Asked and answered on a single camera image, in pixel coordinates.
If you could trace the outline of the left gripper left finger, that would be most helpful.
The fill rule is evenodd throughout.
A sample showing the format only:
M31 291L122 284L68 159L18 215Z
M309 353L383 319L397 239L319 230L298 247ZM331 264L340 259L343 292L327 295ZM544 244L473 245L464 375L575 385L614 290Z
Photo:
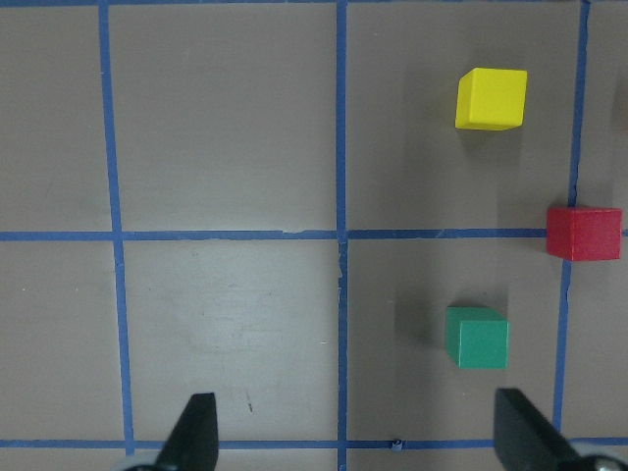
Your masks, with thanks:
M214 470L218 462L218 418L212 392L193 394L158 454L157 470Z

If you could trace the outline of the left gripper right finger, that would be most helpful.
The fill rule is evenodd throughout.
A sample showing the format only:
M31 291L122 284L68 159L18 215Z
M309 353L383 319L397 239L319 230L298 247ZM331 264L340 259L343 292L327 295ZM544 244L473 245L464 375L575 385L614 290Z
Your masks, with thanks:
M497 389L494 449L504 470L588 470L582 457L518 389Z

